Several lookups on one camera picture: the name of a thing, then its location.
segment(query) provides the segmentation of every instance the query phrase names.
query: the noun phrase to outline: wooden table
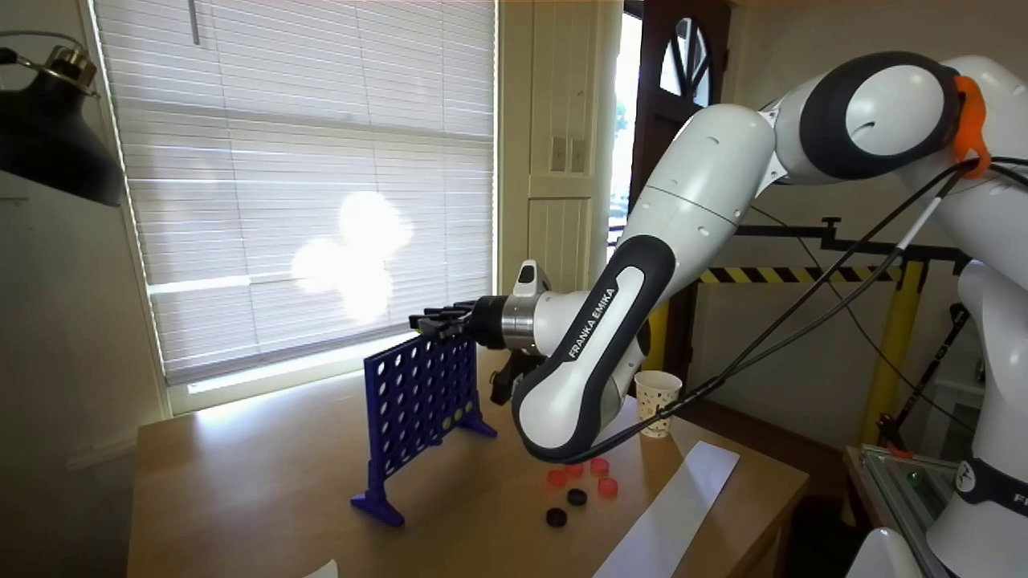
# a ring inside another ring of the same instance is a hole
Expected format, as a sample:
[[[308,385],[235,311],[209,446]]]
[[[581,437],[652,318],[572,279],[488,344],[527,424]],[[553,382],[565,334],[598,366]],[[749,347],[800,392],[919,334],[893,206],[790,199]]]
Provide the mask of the wooden table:
[[[524,453],[508,408],[482,408],[498,440],[453,430],[389,478],[389,498],[408,517],[402,530],[350,507],[350,495],[366,488],[360,382],[308,385],[145,427],[129,575],[302,578],[331,559],[341,575],[360,578],[591,575],[681,462],[671,440],[623,443],[607,456],[620,495],[604,501],[585,485],[588,507],[569,507],[569,527],[553,530],[543,514],[565,504],[565,491],[549,488],[549,466]],[[774,575],[806,475],[684,427],[691,440],[736,450],[739,466],[678,575]]]

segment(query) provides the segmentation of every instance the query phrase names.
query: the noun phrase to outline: black cable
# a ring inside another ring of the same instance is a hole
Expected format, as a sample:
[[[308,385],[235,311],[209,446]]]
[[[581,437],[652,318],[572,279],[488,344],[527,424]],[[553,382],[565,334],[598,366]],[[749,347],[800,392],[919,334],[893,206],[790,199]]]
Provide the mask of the black cable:
[[[996,167],[996,164],[1028,167],[1028,157],[993,157],[993,167]]]
[[[912,405],[922,398],[922,392],[928,389],[928,382],[935,379],[941,360],[948,356],[948,350],[954,347],[954,340],[961,337],[964,324],[970,321],[970,311],[964,305],[954,305],[951,308],[951,331],[944,334],[941,347],[935,350],[935,356],[928,360],[919,385],[916,385],[916,395],[903,401],[903,408],[893,414],[893,417],[883,417],[880,424],[880,437],[896,437],[893,443],[896,446],[906,446],[903,443],[903,424],[906,417],[912,414]]]
[[[896,247],[883,267],[877,270],[874,279],[867,279],[861,289],[855,289],[845,302],[838,302],[829,315],[816,318],[813,324],[806,324],[803,331],[777,340],[774,347],[761,350],[758,356],[752,356],[797,308],[803,308],[813,292],[819,286],[826,286],[832,279],[835,270],[842,270],[861,244],[867,244],[877,231],[883,231],[896,215],[903,215],[912,202],[919,202],[925,193],[932,193],[941,180],[944,189],[938,196],[948,196],[957,180],[973,167],[973,161],[961,161],[961,164],[951,164],[948,170],[941,170],[938,177],[932,177],[925,186],[919,186],[906,202],[900,202],[890,215],[883,215],[855,247],[848,247],[835,263],[832,270],[826,270],[784,315],[777,315],[723,372],[704,379],[697,389],[687,389],[681,392],[671,405],[665,405],[662,411],[655,411],[652,417],[633,424],[633,427],[623,427],[617,434],[610,434],[607,440],[594,443],[591,450],[585,450],[581,456],[572,456],[569,462],[585,462],[585,459],[594,459],[601,453],[610,453],[614,446],[626,443],[630,437],[636,437],[639,430],[646,430],[649,424],[655,421],[665,421],[684,408],[691,408],[694,401],[707,398],[710,392],[716,392],[720,385],[726,385],[736,372],[761,363],[765,356],[790,347],[793,340],[806,337],[810,331],[822,328],[832,315],[838,315],[842,308],[848,308],[848,302],[855,302],[858,295],[864,295],[877,276],[903,254],[903,247]]]
[[[793,225],[787,225],[784,218],[771,215],[768,209],[758,209],[758,206],[755,206],[755,212],[765,215],[768,222],[777,222],[777,225],[787,228],[787,231],[793,228]],[[803,254],[806,254],[816,267],[822,267],[822,263],[816,260],[816,254],[806,247],[803,238],[797,238],[797,244],[803,247]],[[861,324],[861,318],[855,315],[855,308],[845,308],[845,315],[848,315],[848,321],[855,324],[855,331],[864,337],[864,344],[874,350],[874,356],[877,356],[880,363],[887,363],[890,372],[912,392],[909,401],[925,401],[928,408],[935,408],[938,414],[944,414],[944,417],[954,421],[957,427],[973,430],[973,427],[964,424],[954,411],[941,408],[925,389],[919,389],[919,385],[874,344],[874,337],[867,334],[867,328]]]
[[[1015,180],[1022,189],[1028,189],[1028,177],[1025,177],[1025,173],[1015,173],[1015,170],[999,167],[999,164],[993,164],[989,170],[993,170],[993,173],[1002,173],[1002,177]]]

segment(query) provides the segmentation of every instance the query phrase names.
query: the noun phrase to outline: window blinds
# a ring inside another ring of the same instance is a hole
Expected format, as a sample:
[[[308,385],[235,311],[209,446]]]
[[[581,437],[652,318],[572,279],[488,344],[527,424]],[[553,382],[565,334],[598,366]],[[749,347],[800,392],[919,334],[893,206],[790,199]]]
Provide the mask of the window blinds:
[[[492,0],[93,0],[173,385],[488,292]]]

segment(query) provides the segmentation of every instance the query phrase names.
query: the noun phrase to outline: connect four game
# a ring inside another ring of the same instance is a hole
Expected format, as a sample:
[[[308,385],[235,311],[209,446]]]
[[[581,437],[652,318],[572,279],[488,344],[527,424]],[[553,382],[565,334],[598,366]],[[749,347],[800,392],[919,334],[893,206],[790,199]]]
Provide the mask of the connect four game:
[[[402,527],[405,517],[389,504],[386,478],[427,446],[437,446],[453,427],[495,437],[479,408],[475,344],[411,337],[366,356],[363,385],[369,462],[366,491],[353,495],[350,504],[389,527]]]

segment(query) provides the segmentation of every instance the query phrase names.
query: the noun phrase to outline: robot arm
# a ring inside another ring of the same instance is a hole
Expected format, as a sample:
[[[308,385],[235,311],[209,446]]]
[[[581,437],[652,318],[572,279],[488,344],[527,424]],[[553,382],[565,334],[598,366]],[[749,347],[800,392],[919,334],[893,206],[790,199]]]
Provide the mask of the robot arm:
[[[771,183],[896,173],[919,189],[954,161],[973,161],[970,180],[932,209],[977,260],[957,289],[980,328],[989,379],[973,456],[961,462],[928,546],[957,575],[1025,575],[1028,180],[1012,173],[1028,167],[1025,157],[1028,90],[999,64],[938,64],[903,51],[855,58],[765,112],[697,112],[652,170],[588,295],[553,295],[524,273],[527,286],[511,299],[469,308],[469,337],[530,356],[527,372],[511,372],[514,424],[533,456],[578,459],[643,360],[636,334],[649,308],[697,279]]]
[[[626,366],[646,315],[700,276],[771,183],[877,177],[948,148],[961,112],[954,77],[919,55],[871,55],[765,112],[697,112],[652,170],[559,347],[514,389],[527,450],[572,459],[594,443],[614,417],[610,376]]]

